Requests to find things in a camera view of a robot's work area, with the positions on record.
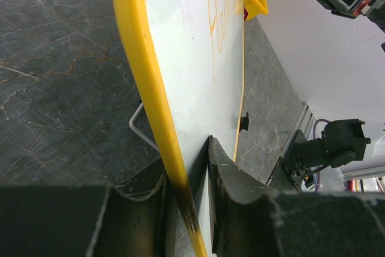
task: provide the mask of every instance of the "white wall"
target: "white wall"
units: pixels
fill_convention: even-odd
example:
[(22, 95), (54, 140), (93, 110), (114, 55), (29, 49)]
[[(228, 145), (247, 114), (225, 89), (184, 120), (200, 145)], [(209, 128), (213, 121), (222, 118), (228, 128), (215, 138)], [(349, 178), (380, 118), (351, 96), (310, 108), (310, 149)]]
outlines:
[(385, 122), (385, 33), (363, 16), (334, 16), (316, 0), (268, 5), (259, 22), (316, 119)]

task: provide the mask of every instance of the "yellow tray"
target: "yellow tray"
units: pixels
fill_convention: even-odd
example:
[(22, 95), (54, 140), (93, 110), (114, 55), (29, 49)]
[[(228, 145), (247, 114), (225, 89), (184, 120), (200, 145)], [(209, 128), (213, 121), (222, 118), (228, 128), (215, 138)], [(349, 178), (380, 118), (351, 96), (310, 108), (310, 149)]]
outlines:
[(259, 13), (264, 15), (269, 13), (266, 0), (245, 0), (245, 8), (248, 12), (246, 20), (256, 17)]

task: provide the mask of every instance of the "black cable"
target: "black cable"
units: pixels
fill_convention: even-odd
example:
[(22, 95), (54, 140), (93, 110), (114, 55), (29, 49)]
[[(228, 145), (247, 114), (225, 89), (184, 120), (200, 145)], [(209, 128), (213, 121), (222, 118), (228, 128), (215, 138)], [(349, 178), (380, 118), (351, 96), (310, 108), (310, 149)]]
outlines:
[(318, 123), (321, 123), (321, 122), (325, 122), (325, 123), (330, 123), (329, 120), (325, 120), (325, 119), (318, 119), (314, 122), (314, 125), (313, 125), (313, 140), (315, 139), (315, 130), (317, 128), (317, 125)]
[(365, 192), (365, 191), (363, 190), (363, 180), (360, 180), (360, 185), (361, 185), (361, 192)]
[(307, 172), (306, 174), (302, 175), (301, 181), (305, 180), (306, 177), (312, 176), (312, 175), (314, 175), (315, 173), (318, 173), (318, 172), (322, 171), (323, 169), (325, 169), (325, 168), (328, 167), (328, 166), (330, 166), (330, 164), (324, 164), (324, 165), (318, 167), (318, 168), (315, 169), (315, 170), (312, 170), (312, 171)]

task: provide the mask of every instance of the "black clip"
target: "black clip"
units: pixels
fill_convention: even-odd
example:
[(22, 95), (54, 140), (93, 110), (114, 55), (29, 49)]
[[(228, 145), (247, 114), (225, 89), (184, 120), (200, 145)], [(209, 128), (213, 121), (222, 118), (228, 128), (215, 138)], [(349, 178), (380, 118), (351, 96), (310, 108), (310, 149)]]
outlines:
[(242, 130), (248, 131), (248, 113), (246, 113), (246, 116), (241, 117), (241, 121), (239, 123), (239, 131)]

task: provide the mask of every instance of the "cable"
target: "cable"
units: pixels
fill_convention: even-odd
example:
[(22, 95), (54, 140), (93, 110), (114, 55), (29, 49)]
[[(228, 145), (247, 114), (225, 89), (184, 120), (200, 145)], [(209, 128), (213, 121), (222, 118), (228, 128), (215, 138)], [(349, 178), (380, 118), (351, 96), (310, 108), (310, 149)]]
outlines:
[(307, 172), (306, 174), (302, 175), (302, 177), (301, 177), (300, 180), (303, 181), (303, 180), (305, 180), (306, 177), (312, 176), (312, 175), (314, 175), (315, 173), (318, 173), (318, 172), (322, 171), (323, 169), (325, 169), (325, 168), (328, 167), (328, 166), (330, 166), (330, 164), (324, 164), (324, 165), (322, 165), (322, 166), (319, 166), (317, 169), (312, 170), (312, 171), (309, 171), (309, 172)]
[(353, 192), (353, 188), (354, 188), (354, 181), (347, 181), (346, 182), (346, 190), (347, 191), (351, 191), (351, 192)]
[(360, 184), (361, 184), (361, 192), (365, 192), (363, 189), (363, 180), (360, 180)]
[[(315, 139), (315, 130), (317, 129), (317, 125), (321, 122), (330, 123), (329, 120), (325, 120), (325, 119), (316, 120), (313, 125), (313, 140)], [(318, 172), (317, 174), (317, 186), (315, 187), (315, 191), (317, 192), (320, 187), (321, 187), (321, 171)]]

